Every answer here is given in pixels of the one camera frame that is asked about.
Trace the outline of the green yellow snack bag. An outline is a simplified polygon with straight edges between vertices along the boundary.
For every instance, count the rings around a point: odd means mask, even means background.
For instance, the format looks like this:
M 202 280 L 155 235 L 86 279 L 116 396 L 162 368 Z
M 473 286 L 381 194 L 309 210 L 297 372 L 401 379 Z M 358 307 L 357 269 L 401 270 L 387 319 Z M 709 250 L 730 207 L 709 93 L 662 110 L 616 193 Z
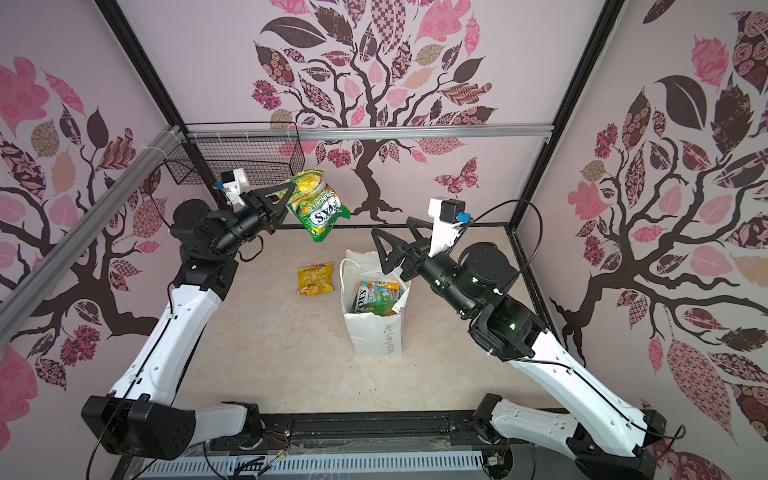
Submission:
M 319 170 L 307 170 L 290 178 L 295 189 L 290 196 L 290 211 L 307 230 L 310 238 L 323 242 L 339 219 L 350 219 L 351 212 Z

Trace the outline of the yellow chip bag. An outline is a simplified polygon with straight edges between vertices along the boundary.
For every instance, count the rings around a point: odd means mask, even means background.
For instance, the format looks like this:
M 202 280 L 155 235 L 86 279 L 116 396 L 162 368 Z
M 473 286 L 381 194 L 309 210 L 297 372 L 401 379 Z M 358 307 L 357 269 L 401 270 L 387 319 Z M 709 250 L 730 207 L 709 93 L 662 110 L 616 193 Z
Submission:
M 300 296 L 316 296 L 328 294 L 334 291 L 332 286 L 332 273 L 334 263 L 304 266 L 298 269 Z

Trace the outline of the white paper bag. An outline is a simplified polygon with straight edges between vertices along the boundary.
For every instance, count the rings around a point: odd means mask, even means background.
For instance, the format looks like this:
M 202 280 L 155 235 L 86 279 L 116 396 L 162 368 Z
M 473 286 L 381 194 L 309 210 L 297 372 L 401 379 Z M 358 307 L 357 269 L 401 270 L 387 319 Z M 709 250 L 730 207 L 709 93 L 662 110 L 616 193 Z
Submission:
M 409 281 L 398 274 L 400 268 L 384 274 L 377 253 L 348 250 L 339 267 L 341 281 L 341 308 L 354 352 L 359 357 L 392 357 L 402 353 L 402 326 L 409 298 Z M 396 282 L 404 290 L 394 306 L 394 314 L 378 316 L 373 313 L 356 314 L 352 305 L 360 281 Z

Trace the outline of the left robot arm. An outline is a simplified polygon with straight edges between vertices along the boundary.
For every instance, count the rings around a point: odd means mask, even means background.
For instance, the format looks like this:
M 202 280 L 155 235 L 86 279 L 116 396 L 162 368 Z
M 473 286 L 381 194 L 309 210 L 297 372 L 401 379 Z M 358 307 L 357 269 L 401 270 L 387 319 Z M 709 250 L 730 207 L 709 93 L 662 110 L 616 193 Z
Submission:
M 184 410 L 173 403 L 208 321 L 233 284 L 240 247 L 282 224 L 294 190 L 287 182 L 242 193 L 236 212 L 212 210 L 203 200 L 176 208 L 171 233 L 181 243 L 182 263 L 167 289 L 164 313 L 110 392 L 90 397 L 81 411 L 107 453 L 174 460 L 188 447 L 218 438 L 262 439 L 265 427 L 255 404 Z

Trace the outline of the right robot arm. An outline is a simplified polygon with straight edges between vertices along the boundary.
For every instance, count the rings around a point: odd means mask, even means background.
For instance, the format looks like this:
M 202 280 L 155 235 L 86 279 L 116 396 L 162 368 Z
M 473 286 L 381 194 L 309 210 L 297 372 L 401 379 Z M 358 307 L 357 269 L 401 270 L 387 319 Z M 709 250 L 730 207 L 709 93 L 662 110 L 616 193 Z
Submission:
M 476 242 L 453 259 L 447 247 L 432 251 L 431 239 L 420 232 L 426 225 L 409 221 L 411 242 L 372 230 L 382 270 L 403 280 L 423 279 L 467 321 L 483 351 L 525 373 L 563 408 L 533 409 L 488 394 L 477 410 L 481 432 L 557 452 L 589 479 L 653 478 L 656 461 L 648 448 L 663 439 L 664 417 L 613 393 L 570 355 L 544 320 L 510 295 L 520 272 L 496 244 Z

